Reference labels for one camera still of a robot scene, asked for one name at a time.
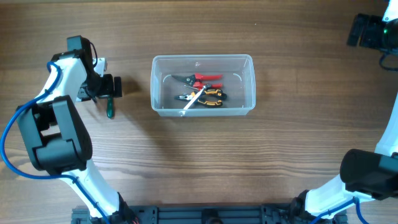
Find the green handled screwdriver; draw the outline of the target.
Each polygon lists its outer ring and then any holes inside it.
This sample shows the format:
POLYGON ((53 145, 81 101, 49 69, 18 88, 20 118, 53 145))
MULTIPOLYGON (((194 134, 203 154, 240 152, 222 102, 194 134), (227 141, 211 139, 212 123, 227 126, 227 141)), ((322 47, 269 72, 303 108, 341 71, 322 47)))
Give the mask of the green handled screwdriver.
POLYGON ((106 115, 109 119, 114 118, 114 98, 113 97, 108 97, 107 99, 107 107, 106 107, 106 115))

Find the red handled cutting pliers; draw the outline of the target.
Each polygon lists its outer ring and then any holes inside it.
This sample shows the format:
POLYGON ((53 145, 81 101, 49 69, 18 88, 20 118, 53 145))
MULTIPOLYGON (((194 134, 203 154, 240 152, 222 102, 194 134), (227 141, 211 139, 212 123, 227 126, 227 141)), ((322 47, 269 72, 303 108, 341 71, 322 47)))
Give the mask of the red handled cutting pliers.
POLYGON ((210 88, 221 88, 223 86, 222 83, 207 83, 207 81, 215 81, 223 78, 223 74, 219 75, 203 75, 201 73, 194 73, 189 76, 181 76, 181 75, 171 75, 172 78, 176 79, 179 82, 184 83, 184 85, 192 86, 198 89, 202 89, 206 84, 210 84, 210 88))

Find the small silver wrench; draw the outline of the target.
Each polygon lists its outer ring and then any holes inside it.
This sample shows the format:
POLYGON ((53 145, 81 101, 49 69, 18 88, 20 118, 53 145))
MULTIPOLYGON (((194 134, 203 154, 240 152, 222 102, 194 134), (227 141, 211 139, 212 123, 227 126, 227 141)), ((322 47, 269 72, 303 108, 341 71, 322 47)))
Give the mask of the small silver wrench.
POLYGON ((187 105, 182 110, 182 115, 185 115, 186 111, 191 107, 192 104, 201 96, 201 94, 208 88, 210 88, 210 84, 206 84, 195 96, 187 103, 187 105))

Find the red black screwdriver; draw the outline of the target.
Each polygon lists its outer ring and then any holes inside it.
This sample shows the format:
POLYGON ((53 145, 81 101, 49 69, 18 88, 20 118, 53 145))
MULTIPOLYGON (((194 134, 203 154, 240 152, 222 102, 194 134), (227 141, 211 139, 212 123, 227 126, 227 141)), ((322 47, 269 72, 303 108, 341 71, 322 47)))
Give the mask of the red black screwdriver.
POLYGON ((192 87, 192 86, 188 86, 188 85, 184 85, 184 87, 191 88, 191 89, 194 89, 194 90, 199 90, 198 88, 195 88, 195 87, 192 87))

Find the orange black pliers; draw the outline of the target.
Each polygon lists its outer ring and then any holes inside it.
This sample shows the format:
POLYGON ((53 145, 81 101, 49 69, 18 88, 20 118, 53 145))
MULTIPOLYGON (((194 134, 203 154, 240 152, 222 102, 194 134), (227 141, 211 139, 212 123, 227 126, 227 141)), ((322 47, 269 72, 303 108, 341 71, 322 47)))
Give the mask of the orange black pliers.
MULTIPOLYGON (((174 96, 175 100, 180 101, 191 101, 196 95, 197 91, 193 91, 189 94, 174 96)), ((194 105, 202 105, 207 108, 218 108, 223 105, 223 100, 227 99, 227 94, 220 89, 210 88, 203 90, 201 95, 193 103, 194 105)))

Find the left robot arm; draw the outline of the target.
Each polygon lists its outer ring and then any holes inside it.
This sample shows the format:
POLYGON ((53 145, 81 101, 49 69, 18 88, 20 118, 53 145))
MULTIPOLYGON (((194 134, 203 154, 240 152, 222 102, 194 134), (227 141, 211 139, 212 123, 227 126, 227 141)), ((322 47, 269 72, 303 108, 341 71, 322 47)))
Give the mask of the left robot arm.
POLYGON ((50 76, 33 100, 17 108, 17 122, 30 162, 46 171, 40 179, 60 179, 88 207, 92 223, 139 223, 119 192, 100 174, 93 160, 90 135, 75 107, 77 101, 108 99, 122 95, 120 77, 107 74, 105 58, 78 35, 67 39, 67 51, 47 63, 50 76))

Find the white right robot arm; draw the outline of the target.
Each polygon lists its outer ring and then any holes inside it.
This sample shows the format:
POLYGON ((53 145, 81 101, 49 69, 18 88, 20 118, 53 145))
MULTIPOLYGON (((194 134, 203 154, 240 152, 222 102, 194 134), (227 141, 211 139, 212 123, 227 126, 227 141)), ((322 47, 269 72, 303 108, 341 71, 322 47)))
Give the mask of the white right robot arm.
MULTIPOLYGON (((397 13, 383 16, 358 14, 352 23, 347 45, 378 50, 379 66, 388 72, 384 60, 397 55, 397 13)), ((397 107, 373 152, 349 150, 340 165, 340 173, 317 189, 306 190, 294 198, 289 218, 307 223, 331 220, 338 213, 354 206, 364 223, 360 205, 363 202, 397 197, 397 107)))

